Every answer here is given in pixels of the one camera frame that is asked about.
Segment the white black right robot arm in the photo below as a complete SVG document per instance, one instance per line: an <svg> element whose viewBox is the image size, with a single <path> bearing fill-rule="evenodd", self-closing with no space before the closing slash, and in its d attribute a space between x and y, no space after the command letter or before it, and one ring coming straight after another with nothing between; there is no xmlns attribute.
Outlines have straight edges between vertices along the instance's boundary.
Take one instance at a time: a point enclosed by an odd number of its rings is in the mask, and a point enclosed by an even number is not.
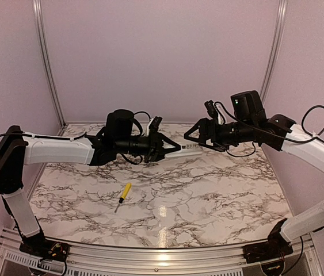
<svg viewBox="0 0 324 276"><path fill-rule="evenodd" d="M219 116L201 118L184 139L218 152L242 143L264 148L293 215L277 222L266 240L249 246L246 254L274 258L298 238L324 229L324 141L280 114L231 118L231 122Z"/></svg>

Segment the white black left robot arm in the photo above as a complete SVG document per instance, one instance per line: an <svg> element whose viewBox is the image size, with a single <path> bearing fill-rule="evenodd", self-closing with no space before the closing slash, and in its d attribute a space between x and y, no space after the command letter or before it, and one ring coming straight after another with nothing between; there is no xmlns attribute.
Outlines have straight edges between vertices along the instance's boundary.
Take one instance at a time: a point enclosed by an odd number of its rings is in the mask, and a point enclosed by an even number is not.
<svg viewBox="0 0 324 276"><path fill-rule="evenodd" d="M43 259L64 261L69 245L48 240L24 195L22 173L25 165L36 163L78 163L103 166L118 155L158 162L167 157L189 156L201 143L194 138L180 145L159 131L161 117L143 128L130 110L108 114L106 124L96 135L78 137L43 136L12 125L0 135L0 195L22 238L20 251Z"/></svg>

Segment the white remote control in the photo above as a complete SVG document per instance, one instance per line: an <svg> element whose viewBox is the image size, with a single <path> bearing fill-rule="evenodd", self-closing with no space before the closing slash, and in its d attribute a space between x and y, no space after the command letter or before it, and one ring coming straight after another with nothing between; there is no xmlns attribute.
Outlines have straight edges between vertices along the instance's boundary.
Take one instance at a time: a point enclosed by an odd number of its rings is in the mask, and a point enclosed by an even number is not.
<svg viewBox="0 0 324 276"><path fill-rule="evenodd" d="M185 144L182 145L181 148L182 150L181 150L180 157L201 155L203 153L203 148L199 146L197 143Z"/></svg>

